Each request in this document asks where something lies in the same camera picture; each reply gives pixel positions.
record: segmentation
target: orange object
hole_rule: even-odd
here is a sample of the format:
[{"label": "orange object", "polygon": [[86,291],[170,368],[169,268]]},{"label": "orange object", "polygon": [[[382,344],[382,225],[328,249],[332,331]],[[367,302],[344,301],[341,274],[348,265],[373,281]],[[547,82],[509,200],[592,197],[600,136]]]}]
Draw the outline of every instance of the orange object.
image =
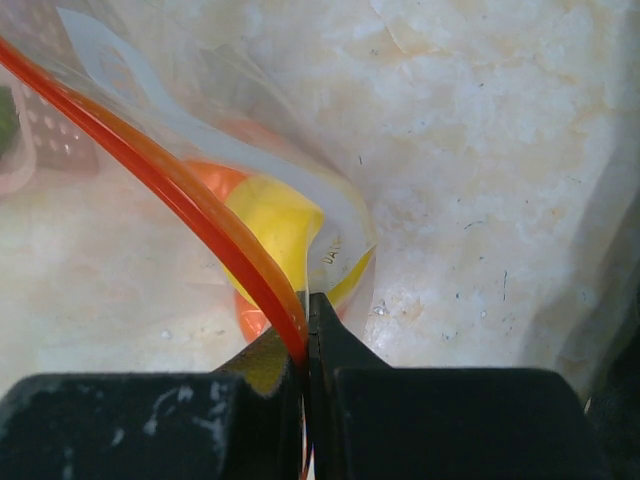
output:
[{"label": "orange object", "polygon": [[240,325],[240,331],[244,339],[251,343],[264,331],[267,317],[262,310],[248,302],[239,292],[233,292],[233,300],[236,307],[236,318]]},{"label": "orange object", "polygon": [[213,251],[271,320],[308,391],[308,328],[302,306],[251,231],[187,165],[106,108],[64,87],[4,39],[0,63],[91,135]]},{"label": "orange object", "polygon": [[185,162],[196,176],[204,183],[218,200],[224,203],[229,194],[242,181],[249,178],[233,168],[223,167],[215,163],[187,159]]}]

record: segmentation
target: plastic bag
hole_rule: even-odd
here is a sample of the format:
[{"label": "plastic bag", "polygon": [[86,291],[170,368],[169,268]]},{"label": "plastic bag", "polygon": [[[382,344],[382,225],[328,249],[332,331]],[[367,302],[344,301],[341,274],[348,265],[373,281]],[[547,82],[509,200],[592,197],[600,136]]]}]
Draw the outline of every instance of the plastic bag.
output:
[{"label": "plastic bag", "polygon": [[376,244],[367,207],[251,62],[198,44],[141,0],[126,18],[97,0],[0,8],[0,61],[216,254],[245,338],[268,319],[301,359],[309,292],[326,292],[362,335]]}]

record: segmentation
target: green object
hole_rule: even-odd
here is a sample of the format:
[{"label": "green object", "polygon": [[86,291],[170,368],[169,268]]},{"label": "green object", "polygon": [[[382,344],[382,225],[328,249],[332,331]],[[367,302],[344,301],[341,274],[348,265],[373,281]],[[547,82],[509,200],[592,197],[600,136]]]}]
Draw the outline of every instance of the green object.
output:
[{"label": "green object", "polygon": [[0,87],[0,158],[11,149],[20,131],[20,117],[11,87]]}]

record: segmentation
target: yellow plastic piece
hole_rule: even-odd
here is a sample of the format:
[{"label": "yellow plastic piece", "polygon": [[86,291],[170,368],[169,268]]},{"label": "yellow plastic piece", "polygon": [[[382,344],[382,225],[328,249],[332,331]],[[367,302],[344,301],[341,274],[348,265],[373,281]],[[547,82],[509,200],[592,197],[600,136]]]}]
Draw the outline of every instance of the yellow plastic piece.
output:
[{"label": "yellow plastic piece", "polygon": [[353,267],[353,270],[349,272],[349,275],[344,277],[338,285],[333,287],[331,291],[327,293],[327,298],[333,308],[340,308],[347,300],[349,300],[350,295],[358,286],[360,278],[362,278],[362,275],[369,266],[369,261],[373,256],[373,252],[374,249],[372,248],[365,253],[358,263],[356,263],[356,266]]},{"label": "yellow plastic piece", "polygon": [[[293,290],[306,290],[307,251],[322,228],[322,210],[293,188],[265,175],[241,182],[225,204],[256,236]],[[255,305],[242,285],[227,274],[237,291]]]}]

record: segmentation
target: white marble surface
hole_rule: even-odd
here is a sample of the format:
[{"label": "white marble surface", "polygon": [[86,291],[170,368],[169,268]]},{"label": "white marble surface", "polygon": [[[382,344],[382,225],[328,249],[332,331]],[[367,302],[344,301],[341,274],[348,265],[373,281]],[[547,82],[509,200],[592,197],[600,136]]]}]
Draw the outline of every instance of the white marble surface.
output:
[{"label": "white marble surface", "polygon": [[[149,3],[200,40],[250,55],[363,191],[380,236],[372,307],[386,306],[383,315],[372,309],[367,326],[376,352],[395,365],[554,368],[586,394],[640,256],[639,1]],[[199,269],[134,262],[134,252],[153,262],[167,251],[197,265],[207,257],[114,172],[129,198],[147,203],[131,210],[127,197],[102,191],[114,215],[103,220],[112,249],[104,253],[128,252],[116,273],[150,282],[146,296],[126,300],[97,265],[105,285],[89,293],[50,271],[16,273],[3,247],[0,351],[9,355],[0,389],[43,369],[210,368],[240,347],[209,287],[192,278]],[[90,194],[69,191],[67,203]],[[17,205],[2,208],[20,219]],[[63,215],[62,205],[48,208]],[[42,225],[32,238],[65,244],[53,222]],[[175,271],[183,276],[163,283],[160,274]],[[24,310],[18,286],[34,278],[31,301],[42,307]],[[63,305],[52,285],[64,290]],[[123,307],[87,322],[79,306],[95,307],[88,294]],[[197,307],[172,318],[169,299]]]}]

